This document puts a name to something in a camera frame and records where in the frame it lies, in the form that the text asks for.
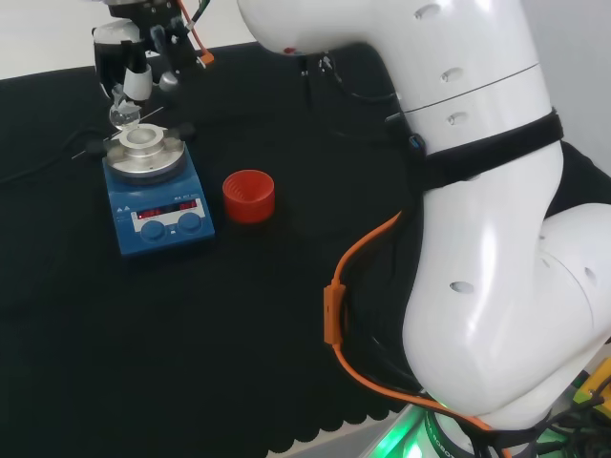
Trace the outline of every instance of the red plastic cup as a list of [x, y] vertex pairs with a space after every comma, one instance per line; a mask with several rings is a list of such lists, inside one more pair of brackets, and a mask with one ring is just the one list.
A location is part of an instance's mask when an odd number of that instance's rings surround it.
[[225, 212], [240, 224], [269, 219], [276, 207], [274, 180], [259, 170], [242, 170], [222, 185]]

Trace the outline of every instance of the red led display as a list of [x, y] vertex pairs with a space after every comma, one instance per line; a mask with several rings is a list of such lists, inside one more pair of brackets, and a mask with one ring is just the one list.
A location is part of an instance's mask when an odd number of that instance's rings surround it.
[[188, 200], [180, 203], [173, 203], [171, 205], [165, 205], [163, 207], [151, 208], [149, 210], [142, 210], [137, 212], [138, 219], [147, 219], [152, 217], [158, 217], [160, 215], [166, 215], [168, 213], [181, 212], [182, 210], [189, 210], [191, 208], [197, 208], [198, 202], [196, 200]]

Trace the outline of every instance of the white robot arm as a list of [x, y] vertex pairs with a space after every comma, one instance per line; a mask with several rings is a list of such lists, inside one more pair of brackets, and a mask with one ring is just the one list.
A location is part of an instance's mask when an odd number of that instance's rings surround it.
[[[239, 5], [274, 52], [371, 44], [430, 156], [552, 112], [519, 0]], [[561, 174], [557, 142], [424, 197], [405, 353], [435, 399], [497, 429], [544, 419], [611, 335], [611, 207], [544, 221]]]

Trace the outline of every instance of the green light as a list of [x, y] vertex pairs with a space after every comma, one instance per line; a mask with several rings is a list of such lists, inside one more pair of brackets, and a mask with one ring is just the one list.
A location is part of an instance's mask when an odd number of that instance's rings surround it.
[[[411, 407], [399, 415], [392, 430], [378, 443], [373, 452], [369, 455], [369, 458], [390, 458], [391, 456], [397, 458], [398, 456], [403, 456], [403, 446], [401, 450], [398, 450], [397, 446], [406, 439], [406, 436], [408, 436], [418, 424], [421, 423], [422, 413], [423, 411], [421, 409]], [[410, 456], [410, 458], [422, 457], [413, 455]]]
[[422, 458], [422, 450], [418, 446], [418, 443], [414, 442], [405, 449], [403, 458]]
[[393, 429], [391, 432], [387, 434], [387, 436], [384, 439], [380, 441], [380, 443], [378, 444], [378, 447], [375, 448], [375, 451], [373, 452], [371, 456], [376, 457], [376, 458], [378, 457], [386, 458], [389, 455], [389, 453], [391, 453], [394, 450], [394, 448], [397, 447], [397, 444], [401, 442], [403, 438], [405, 438], [405, 435], [408, 433], [409, 430], [410, 430], [409, 426], [397, 427]]

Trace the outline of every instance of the black tablecloth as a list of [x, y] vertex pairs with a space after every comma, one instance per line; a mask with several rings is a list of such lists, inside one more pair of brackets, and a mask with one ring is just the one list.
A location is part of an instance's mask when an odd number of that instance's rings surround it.
[[[386, 75], [361, 52], [340, 56], [346, 74], [382, 94]], [[57, 151], [75, 129], [110, 132], [94, 70], [0, 82], [2, 176], [65, 156], [0, 188], [2, 456], [263, 457], [401, 407], [337, 366], [321, 304], [341, 255], [403, 206], [402, 153], [372, 139], [396, 106], [363, 107], [321, 79], [312, 112], [298, 61], [257, 45], [216, 56], [151, 122], [196, 124], [190, 151], [217, 237], [134, 260], [119, 255], [100, 164], [70, 161], [78, 142]], [[611, 203], [605, 174], [569, 147], [566, 161], [552, 213]], [[247, 168], [277, 189], [276, 216], [254, 230], [222, 213], [222, 182]], [[383, 309], [406, 291], [378, 258], [361, 302]]]

